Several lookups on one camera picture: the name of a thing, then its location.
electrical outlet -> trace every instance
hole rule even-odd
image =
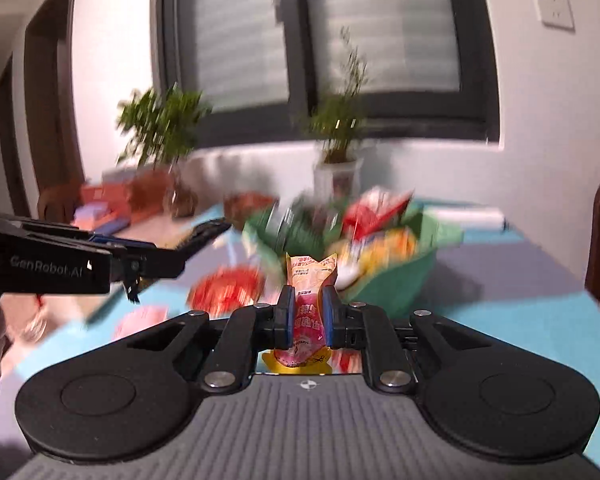
[[[574,30],[569,0],[536,0],[536,11],[545,25]]]

window frame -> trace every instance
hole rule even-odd
[[[181,81],[178,0],[156,0],[161,88]],[[309,3],[280,0],[289,98],[215,112],[196,127],[200,148],[300,140],[302,120],[318,102]],[[491,23],[486,0],[451,0],[459,91],[394,91],[362,95],[367,138],[434,138],[497,142],[500,113]]]

silver bolt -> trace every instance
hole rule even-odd
[[[205,375],[205,383],[212,388],[224,388],[235,383],[235,375],[231,372],[209,372]]]
[[[402,370],[389,370],[380,375],[380,382],[384,384],[384,386],[389,386],[391,388],[406,386],[410,381],[411,376]]]

table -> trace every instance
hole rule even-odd
[[[221,216],[215,206],[195,219]],[[170,316],[186,310],[190,283],[222,264],[248,258],[237,233],[187,263],[182,279],[158,282],[141,295],[143,305],[164,304]],[[426,308],[584,374],[600,394],[600,309],[567,270],[515,230],[467,231],[464,243],[438,251],[436,266],[413,308]],[[88,323],[71,321],[46,339],[2,381],[0,478],[27,457],[13,417],[17,389],[28,377],[59,360],[110,341],[114,327],[135,309],[118,297]],[[600,420],[585,452],[600,466]]]

